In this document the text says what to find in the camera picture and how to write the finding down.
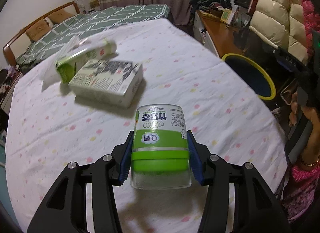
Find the person right hand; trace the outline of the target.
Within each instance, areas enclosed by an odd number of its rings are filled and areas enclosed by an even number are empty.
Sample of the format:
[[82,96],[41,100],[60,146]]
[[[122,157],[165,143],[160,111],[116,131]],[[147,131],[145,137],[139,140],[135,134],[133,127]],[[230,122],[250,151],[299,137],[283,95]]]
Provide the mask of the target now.
[[290,105],[290,132],[285,153],[291,164],[311,171],[319,163],[319,115],[315,107],[308,106],[308,102],[308,94],[298,87]]

